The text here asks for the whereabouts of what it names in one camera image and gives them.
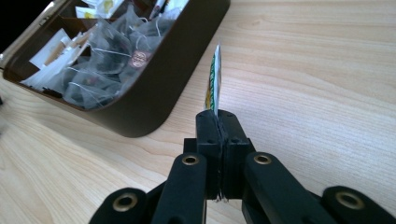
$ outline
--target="tea bag string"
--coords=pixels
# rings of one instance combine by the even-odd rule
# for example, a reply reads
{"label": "tea bag string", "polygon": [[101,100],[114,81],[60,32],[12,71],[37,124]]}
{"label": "tea bag string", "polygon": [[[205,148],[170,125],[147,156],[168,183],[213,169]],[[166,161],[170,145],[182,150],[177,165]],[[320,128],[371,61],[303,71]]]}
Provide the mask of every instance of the tea bag string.
{"label": "tea bag string", "polygon": [[84,88],[83,86],[79,85],[79,84],[76,83],[76,82],[69,82],[69,84],[76,85],[76,86],[80,87],[82,90],[84,90],[85,92],[87,92],[87,93],[96,101],[96,103],[98,103],[100,106],[103,106],[103,105],[100,103],[100,101],[98,101],[98,100],[96,99],[96,97],[94,96],[95,94],[97,94],[96,92],[90,91],[90,90],[88,90],[87,88]]}
{"label": "tea bag string", "polygon": [[92,51],[96,51],[96,50],[98,50],[98,51],[102,51],[102,52],[106,52],[106,53],[113,53],[113,54],[119,54],[119,55],[122,55],[122,56],[126,56],[126,57],[132,57],[131,55],[129,55],[129,54],[126,54],[126,53],[120,53],[120,52],[116,52],[116,51],[113,51],[113,50],[107,50],[107,49],[99,49],[99,48],[91,48],[91,50]]}

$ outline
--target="tea bag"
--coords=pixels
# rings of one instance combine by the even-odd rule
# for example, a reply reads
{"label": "tea bag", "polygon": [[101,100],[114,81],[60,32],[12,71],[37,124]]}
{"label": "tea bag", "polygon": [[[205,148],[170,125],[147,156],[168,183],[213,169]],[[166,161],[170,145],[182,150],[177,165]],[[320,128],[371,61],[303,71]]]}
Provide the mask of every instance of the tea bag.
{"label": "tea bag", "polygon": [[66,102],[93,109],[113,101],[119,94],[120,83],[88,69],[76,69],[76,74],[64,93]]}
{"label": "tea bag", "polygon": [[97,27],[90,35],[91,58],[88,70],[112,77],[118,74],[132,56],[127,37],[106,20],[98,19]]}
{"label": "tea bag", "polygon": [[180,11],[178,9],[163,13],[152,21],[141,24],[136,31],[145,36],[165,36],[174,24]]}
{"label": "tea bag", "polygon": [[134,12],[134,6],[129,4],[126,12],[122,14],[116,21],[113,21],[111,26],[113,26],[114,29],[119,31],[124,36],[128,36],[143,23],[143,20],[139,18]]}

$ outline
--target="tabletop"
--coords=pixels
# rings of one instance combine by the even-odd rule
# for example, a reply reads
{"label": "tabletop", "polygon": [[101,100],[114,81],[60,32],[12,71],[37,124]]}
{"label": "tabletop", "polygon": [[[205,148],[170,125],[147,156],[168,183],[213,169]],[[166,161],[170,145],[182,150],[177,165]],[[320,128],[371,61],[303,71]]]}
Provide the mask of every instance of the tabletop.
{"label": "tabletop", "polygon": [[[111,192],[169,175],[204,109],[221,44],[219,108],[308,190],[347,186],[396,216],[396,1],[232,0],[165,123],[127,138],[0,79],[0,223],[88,223]],[[206,223],[246,223],[207,202]]]}

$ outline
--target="tea bag packet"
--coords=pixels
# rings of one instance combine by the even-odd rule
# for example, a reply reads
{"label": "tea bag packet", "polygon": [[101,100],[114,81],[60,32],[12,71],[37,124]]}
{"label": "tea bag packet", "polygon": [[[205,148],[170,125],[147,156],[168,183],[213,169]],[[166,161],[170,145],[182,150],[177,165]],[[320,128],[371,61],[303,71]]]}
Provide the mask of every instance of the tea bag packet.
{"label": "tea bag packet", "polygon": [[219,111],[219,93],[221,86],[221,51],[220,44],[216,46],[215,53],[210,64],[210,75],[206,90],[204,109],[211,109],[215,115]]}
{"label": "tea bag packet", "polygon": [[88,7],[75,7],[77,18],[109,19],[124,0],[82,0]]}
{"label": "tea bag packet", "polygon": [[62,57],[58,57],[48,66],[42,67],[39,71],[21,81],[21,84],[29,86],[35,90],[42,91],[44,87],[51,86],[51,80],[61,72],[63,68],[73,63],[73,59],[78,53],[78,48],[66,51]]}
{"label": "tea bag packet", "polygon": [[122,71],[132,56],[129,39],[114,29],[104,19],[98,19],[97,27],[90,35],[91,58],[88,70],[106,76]]}
{"label": "tea bag packet", "polygon": [[82,65],[64,93],[66,102],[93,109],[113,101],[119,94],[120,83],[94,73]]}

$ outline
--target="dark brown box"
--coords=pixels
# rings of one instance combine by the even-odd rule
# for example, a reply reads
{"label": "dark brown box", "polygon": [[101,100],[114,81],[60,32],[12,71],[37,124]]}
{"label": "dark brown box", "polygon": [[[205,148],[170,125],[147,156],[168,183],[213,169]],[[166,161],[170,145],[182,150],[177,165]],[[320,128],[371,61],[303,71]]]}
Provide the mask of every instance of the dark brown box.
{"label": "dark brown box", "polygon": [[[0,62],[3,78],[126,137],[151,133],[167,119],[231,4],[230,0],[190,0],[135,84],[110,104],[86,110],[20,83],[36,72],[37,68],[29,60],[60,28],[73,36],[85,28],[87,22],[92,22],[68,17],[79,2],[58,0],[43,11],[3,52]],[[139,13],[147,16],[147,11]]]}

